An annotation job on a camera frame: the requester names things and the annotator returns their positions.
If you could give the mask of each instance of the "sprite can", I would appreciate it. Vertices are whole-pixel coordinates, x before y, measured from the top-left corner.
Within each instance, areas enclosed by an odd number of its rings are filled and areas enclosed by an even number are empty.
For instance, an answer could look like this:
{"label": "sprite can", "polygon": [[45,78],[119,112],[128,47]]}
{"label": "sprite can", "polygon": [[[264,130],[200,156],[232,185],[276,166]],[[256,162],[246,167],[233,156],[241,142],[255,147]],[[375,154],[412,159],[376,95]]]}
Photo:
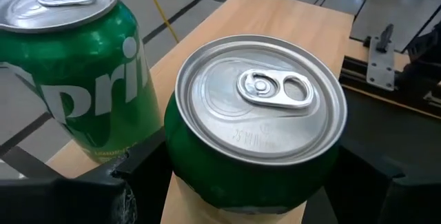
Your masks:
{"label": "sprite can", "polygon": [[278,216],[323,185],[346,116],[342,88],[319,59],[286,41],[238,35],[184,62],[164,124],[175,174],[203,200]]}
{"label": "sprite can", "polygon": [[136,19],[118,0],[2,0],[0,58],[87,155],[106,162],[161,126]]}

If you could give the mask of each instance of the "aluminum can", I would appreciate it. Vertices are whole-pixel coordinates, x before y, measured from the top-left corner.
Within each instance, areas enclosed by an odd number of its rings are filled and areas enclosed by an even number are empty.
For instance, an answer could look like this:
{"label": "aluminum can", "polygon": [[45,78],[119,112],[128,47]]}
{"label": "aluminum can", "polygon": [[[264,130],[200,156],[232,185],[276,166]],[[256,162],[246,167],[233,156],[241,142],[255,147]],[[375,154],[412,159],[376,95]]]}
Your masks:
{"label": "aluminum can", "polygon": [[161,126],[136,19],[118,0],[1,0],[0,58],[97,162]]}
{"label": "aluminum can", "polygon": [[230,213],[283,214],[323,185],[346,118],[337,78],[314,55],[238,35],[184,62],[165,130],[175,174],[205,202]]}

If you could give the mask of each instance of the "metal bracket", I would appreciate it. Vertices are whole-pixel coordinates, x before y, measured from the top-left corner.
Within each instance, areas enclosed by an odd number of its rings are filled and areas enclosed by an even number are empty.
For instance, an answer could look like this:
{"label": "metal bracket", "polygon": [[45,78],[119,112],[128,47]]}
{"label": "metal bracket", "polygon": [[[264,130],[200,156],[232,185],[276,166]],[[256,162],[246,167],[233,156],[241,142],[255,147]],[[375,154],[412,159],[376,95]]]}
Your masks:
{"label": "metal bracket", "polygon": [[393,25],[389,24],[379,37],[365,41],[369,46],[366,82],[370,85],[393,91],[395,87],[394,49],[390,41]]}

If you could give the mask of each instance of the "yellow cable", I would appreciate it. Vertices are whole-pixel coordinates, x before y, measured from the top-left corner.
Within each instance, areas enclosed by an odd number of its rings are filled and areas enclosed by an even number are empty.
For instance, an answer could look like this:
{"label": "yellow cable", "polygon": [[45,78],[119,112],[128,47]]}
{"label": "yellow cable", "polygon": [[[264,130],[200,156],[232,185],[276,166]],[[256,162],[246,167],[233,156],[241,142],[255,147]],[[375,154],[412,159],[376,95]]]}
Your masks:
{"label": "yellow cable", "polygon": [[159,11],[159,14],[161,14],[161,17],[163,18],[165,25],[167,25],[167,28],[168,28],[168,29],[170,30],[170,32],[172,33],[174,40],[175,40],[177,43],[179,43],[178,36],[177,36],[176,33],[174,32],[174,30],[173,30],[172,26],[170,25],[170,23],[168,22],[167,17],[165,17],[165,14],[164,14],[164,12],[163,12],[163,9],[162,9],[161,6],[159,5],[158,0],[153,0],[153,2],[154,2],[154,4],[156,5],[156,8],[157,8],[158,11]]}

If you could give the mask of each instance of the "sprite logo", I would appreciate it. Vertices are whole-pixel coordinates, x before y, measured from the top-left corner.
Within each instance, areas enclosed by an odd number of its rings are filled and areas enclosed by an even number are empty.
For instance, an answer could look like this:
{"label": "sprite logo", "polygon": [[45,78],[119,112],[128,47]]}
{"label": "sprite logo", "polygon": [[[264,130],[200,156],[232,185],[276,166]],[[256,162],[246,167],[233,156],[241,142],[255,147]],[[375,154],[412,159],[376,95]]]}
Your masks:
{"label": "sprite logo", "polygon": [[[127,59],[131,59],[137,52],[136,40],[128,37],[123,42],[123,53]],[[137,62],[141,64],[142,86],[145,87],[148,80],[147,61],[144,57],[142,46],[139,49],[137,58],[129,63],[121,64],[114,69],[111,75],[104,74],[95,79],[95,99],[92,102],[91,94],[82,87],[73,85],[41,85],[43,98],[49,107],[54,118],[60,123],[66,124],[67,118],[75,118],[87,113],[94,104],[95,115],[106,114],[112,111],[112,86],[117,80],[125,80],[125,102],[128,103],[138,95]],[[35,86],[32,75],[15,65],[8,64],[8,67],[28,83]],[[63,109],[61,94],[68,94],[74,103],[74,107],[66,116]]]}

